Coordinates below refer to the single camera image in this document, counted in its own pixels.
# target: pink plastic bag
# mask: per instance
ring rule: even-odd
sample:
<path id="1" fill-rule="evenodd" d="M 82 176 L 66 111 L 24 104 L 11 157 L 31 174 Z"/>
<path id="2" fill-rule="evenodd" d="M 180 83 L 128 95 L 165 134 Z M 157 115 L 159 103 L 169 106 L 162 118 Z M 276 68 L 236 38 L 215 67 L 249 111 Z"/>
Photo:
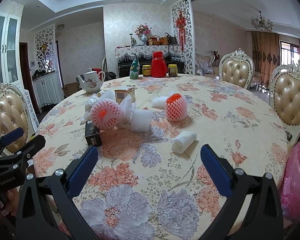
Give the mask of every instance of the pink plastic bag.
<path id="1" fill-rule="evenodd" d="M 287 160 L 279 192 L 283 217 L 292 222 L 300 221 L 300 142 Z"/>

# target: ceiling light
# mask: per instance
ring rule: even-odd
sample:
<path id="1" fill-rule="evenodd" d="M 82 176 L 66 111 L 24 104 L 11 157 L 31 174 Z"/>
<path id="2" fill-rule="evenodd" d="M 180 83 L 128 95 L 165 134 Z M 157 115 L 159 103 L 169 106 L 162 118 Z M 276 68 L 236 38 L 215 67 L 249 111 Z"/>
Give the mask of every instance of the ceiling light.
<path id="1" fill-rule="evenodd" d="M 58 25 L 58 26 L 56 27 L 56 29 L 57 29 L 58 31 L 63 30 L 63 29 L 64 29 L 64 24 Z"/>
<path id="2" fill-rule="evenodd" d="M 254 28 L 265 30 L 265 31 L 272 31 L 273 29 L 273 22 L 271 22 L 269 19 L 267 21 L 265 18 L 261 15 L 261 11 L 258 11 L 260 13 L 260 17 L 257 15 L 255 17 L 251 17 L 251 24 Z"/>

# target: white carved lattice screen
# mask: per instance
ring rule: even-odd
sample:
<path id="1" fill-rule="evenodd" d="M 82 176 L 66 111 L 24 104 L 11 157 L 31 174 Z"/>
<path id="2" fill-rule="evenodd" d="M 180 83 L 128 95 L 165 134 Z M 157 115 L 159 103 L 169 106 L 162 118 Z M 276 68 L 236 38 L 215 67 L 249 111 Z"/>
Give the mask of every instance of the white carved lattice screen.
<path id="1" fill-rule="evenodd" d="M 176 26 L 176 19 L 179 11 L 182 10 L 186 18 L 185 35 L 186 44 L 181 57 L 185 63 L 185 73 L 195 74 L 195 43 L 194 43 L 194 20 L 192 13 L 191 0 L 180 0 L 171 6 L 172 32 L 176 35 L 179 42 L 179 29 Z"/>
<path id="2" fill-rule="evenodd" d="M 47 72 L 56 69 L 57 57 L 55 56 L 55 24 L 41 30 L 35 34 L 35 43 L 37 50 L 37 65 L 40 71 L 46 70 Z"/>

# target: chandelier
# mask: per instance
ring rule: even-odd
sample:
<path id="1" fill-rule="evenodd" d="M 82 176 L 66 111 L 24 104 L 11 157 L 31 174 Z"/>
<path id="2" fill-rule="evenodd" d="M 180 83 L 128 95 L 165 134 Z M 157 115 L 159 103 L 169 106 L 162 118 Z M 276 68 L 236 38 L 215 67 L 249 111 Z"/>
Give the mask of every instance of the chandelier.
<path id="1" fill-rule="evenodd" d="M 265 30 L 267 32 L 272 31 L 273 22 L 271 22 L 269 19 L 267 19 L 266 21 L 265 18 L 261 16 L 261 11 L 259 11 L 259 13 L 260 13 L 260 17 L 258 17 L 257 15 L 251 17 L 252 26 L 256 29 Z"/>

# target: red chinese knot ornament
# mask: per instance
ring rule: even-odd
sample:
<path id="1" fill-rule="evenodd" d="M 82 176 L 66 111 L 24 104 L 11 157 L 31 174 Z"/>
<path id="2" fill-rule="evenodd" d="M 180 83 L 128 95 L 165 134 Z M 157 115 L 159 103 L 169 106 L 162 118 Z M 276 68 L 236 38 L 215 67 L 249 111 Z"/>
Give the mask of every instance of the red chinese knot ornament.
<path id="1" fill-rule="evenodd" d="M 179 17 L 176 20 L 177 28 L 179 29 L 179 42 L 182 52 L 184 51 L 184 45 L 186 44 L 186 18 L 182 15 L 182 10 L 179 11 Z"/>

